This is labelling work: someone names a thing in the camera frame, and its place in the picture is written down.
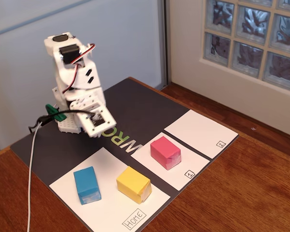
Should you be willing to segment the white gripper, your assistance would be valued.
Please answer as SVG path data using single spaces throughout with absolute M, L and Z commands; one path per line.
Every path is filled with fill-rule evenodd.
M 99 110 L 103 114 L 106 112 L 106 100 L 102 87 L 67 91 L 66 100 L 69 102 L 69 108 L 66 112 L 71 110 L 90 112 Z

